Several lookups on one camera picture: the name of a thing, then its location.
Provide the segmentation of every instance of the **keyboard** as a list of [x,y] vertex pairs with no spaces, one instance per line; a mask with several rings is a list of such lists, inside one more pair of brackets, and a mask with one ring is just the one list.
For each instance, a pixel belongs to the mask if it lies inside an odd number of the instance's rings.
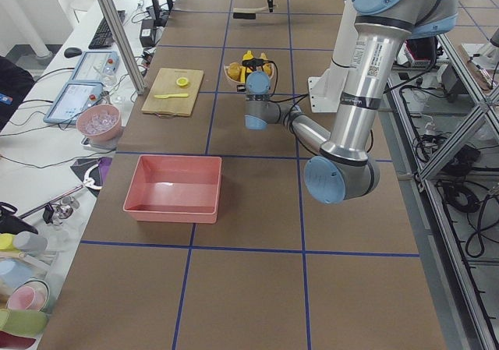
[[[119,19],[122,21],[125,20],[125,11],[120,9],[118,11]],[[115,40],[112,37],[111,29],[109,28],[108,22],[105,18],[102,18],[101,23],[97,27],[95,31],[94,37],[92,41],[88,45],[90,50],[94,50],[96,48],[110,48]]]

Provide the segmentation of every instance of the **white desk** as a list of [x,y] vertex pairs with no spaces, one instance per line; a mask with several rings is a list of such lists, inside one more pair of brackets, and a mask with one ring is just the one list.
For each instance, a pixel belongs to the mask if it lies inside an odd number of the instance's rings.
[[[124,28],[134,55],[139,56],[143,50],[139,41],[140,24],[131,22],[131,16],[138,12],[136,11],[137,1],[115,0],[115,4],[117,9],[124,9],[127,12]],[[69,47],[78,47],[82,50],[87,50],[88,44],[101,19],[102,13],[99,5],[96,3],[69,36],[44,73],[59,68],[74,67],[79,57],[65,58],[63,55],[64,50]],[[118,51],[116,44],[111,49]],[[120,63],[117,71],[118,80],[125,73],[126,68],[123,63]],[[35,84],[34,88],[27,95],[26,100],[44,99],[53,101],[65,82],[69,80],[70,75],[71,71],[56,72],[43,78],[39,83]],[[116,94],[122,95],[125,98],[120,107],[124,125],[133,107],[130,98],[135,98],[134,93],[135,89],[129,77],[126,77],[116,92]],[[23,123],[33,111],[42,111],[45,113],[48,110],[48,106],[49,104],[44,102],[23,104],[11,118],[11,122],[17,124]],[[2,135],[19,133],[46,125],[43,122],[43,115],[35,114],[24,126],[15,126],[8,123],[2,130]],[[57,126],[52,126],[18,136],[0,136],[0,154],[16,161],[44,166],[46,164],[65,161],[72,157],[85,157],[92,154],[93,151],[85,150],[80,145],[82,139],[83,136],[74,127],[69,127],[65,131],[62,131]],[[31,208],[47,202],[81,183],[70,169],[73,162],[70,161],[54,167],[37,169],[0,159],[0,177],[2,177],[0,200],[17,207],[17,214],[25,213]],[[96,200],[87,189],[81,189],[74,196],[80,202],[80,208],[69,219],[64,221],[62,229],[67,232],[67,241],[62,248],[58,248],[60,251],[58,258],[52,264],[45,278],[50,285],[51,294],[56,298],[61,291],[76,247],[87,225]],[[41,218],[42,213],[43,211],[39,211],[27,217],[25,221],[37,227],[40,234],[48,237],[49,247],[51,247],[55,244],[57,238],[62,236],[65,238],[65,235],[62,234],[63,231],[56,231],[54,227],[47,226]],[[38,341],[30,349],[35,349],[37,343]]]

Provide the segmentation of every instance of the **black mouse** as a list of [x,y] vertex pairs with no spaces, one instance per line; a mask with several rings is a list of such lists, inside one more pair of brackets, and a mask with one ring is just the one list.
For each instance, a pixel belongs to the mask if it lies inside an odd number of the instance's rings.
[[64,50],[64,56],[66,58],[73,58],[75,56],[81,55],[81,48],[67,48]]

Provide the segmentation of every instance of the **plastic cup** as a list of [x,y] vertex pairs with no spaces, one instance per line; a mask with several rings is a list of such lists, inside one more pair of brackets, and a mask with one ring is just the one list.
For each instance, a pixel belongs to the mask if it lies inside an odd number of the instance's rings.
[[18,337],[0,331],[0,348],[11,348],[13,350],[26,350],[36,342],[34,338]]
[[0,309],[0,330],[20,337],[40,334],[47,325],[47,315],[32,309]]
[[13,245],[14,237],[15,236],[11,235],[10,233],[0,234],[0,250],[8,251],[15,249],[16,247]]
[[22,251],[42,252],[47,249],[48,240],[42,235],[20,232],[14,236],[13,246]]
[[30,280],[33,271],[24,263],[15,259],[0,261],[0,278],[5,285],[16,290],[19,286]]
[[47,302],[48,292],[28,285],[18,287],[7,301],[8,309],[34,309],[40,311]]

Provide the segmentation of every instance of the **wooden cutting board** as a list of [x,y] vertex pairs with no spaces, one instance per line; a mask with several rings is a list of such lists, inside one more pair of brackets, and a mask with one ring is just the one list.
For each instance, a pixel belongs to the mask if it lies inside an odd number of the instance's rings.
[[[157,73],[146,101],[143,103],[144,114],[191,116],[197,93],[201,86],[204,71],[197,69],[161,68]],[[175,82],[179,77],[187,77],[189,84],[180,87]],[[188,93],[186,98],[157,99],[154,95]]]

